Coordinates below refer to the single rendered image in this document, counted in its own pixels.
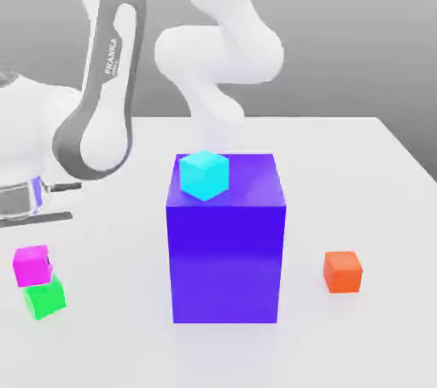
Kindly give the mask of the small orange cube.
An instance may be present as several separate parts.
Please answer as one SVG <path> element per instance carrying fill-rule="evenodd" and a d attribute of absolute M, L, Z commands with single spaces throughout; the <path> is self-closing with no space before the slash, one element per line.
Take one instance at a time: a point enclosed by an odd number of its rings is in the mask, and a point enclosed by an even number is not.
<path fill-rule="evenodd" d="M 326 252 L 323 278 L 331 293 L 356 293 L 361 287 L 363 267 L 355 252 Z"/>

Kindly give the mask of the small magenta cube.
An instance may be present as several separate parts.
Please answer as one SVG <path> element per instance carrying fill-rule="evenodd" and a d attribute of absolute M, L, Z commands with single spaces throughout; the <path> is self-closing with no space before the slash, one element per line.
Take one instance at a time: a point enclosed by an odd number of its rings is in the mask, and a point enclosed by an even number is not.
<path fill-rule="evenodd" d="M 18 287 L 50 283 L 53 267 L 46 245 L 26 246 L 15 250 L 13 268 Z"/>

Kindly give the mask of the large blue box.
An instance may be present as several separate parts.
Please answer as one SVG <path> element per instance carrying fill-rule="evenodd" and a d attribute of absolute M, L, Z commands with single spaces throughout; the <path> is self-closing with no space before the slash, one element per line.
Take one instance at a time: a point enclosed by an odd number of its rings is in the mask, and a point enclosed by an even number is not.
<path fill-rule="evenodd" d="M 286 200 L 270 154 L 231 154 L 230 188 L 201 201 L 175 163 L 166 228 L 176 323 L 277 321 Z"/>

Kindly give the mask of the small cyan cube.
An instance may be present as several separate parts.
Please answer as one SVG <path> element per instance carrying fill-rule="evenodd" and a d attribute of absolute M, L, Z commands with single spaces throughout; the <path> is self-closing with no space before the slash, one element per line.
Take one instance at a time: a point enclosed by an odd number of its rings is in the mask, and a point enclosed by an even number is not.
<path fill-rule="evenodd" d="M 230 186 L 230 161 L 207 150 L 179 160 L 180 189 L 198 200 L 208 201 Z"/>

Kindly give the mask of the small green cube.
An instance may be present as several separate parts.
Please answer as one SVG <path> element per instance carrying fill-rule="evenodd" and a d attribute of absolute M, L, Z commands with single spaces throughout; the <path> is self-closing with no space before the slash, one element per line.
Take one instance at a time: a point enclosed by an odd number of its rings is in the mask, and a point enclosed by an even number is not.
<path fill-rule="evenodd" d="M 66 306 L 63 285 L 55 273 L 46 284 L 25 287 L 23 296 L 35 320 L 41 320 Z"/>

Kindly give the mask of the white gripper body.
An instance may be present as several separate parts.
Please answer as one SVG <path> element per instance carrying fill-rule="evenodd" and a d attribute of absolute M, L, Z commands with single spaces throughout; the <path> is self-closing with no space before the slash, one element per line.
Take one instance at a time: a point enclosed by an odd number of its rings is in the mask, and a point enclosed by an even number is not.
<path fill-rule="evenodd" d="M 0 240 L 58 240 L 74 235 L 73 214 L 49 212 L 18 220 L 0 219 Z"/>

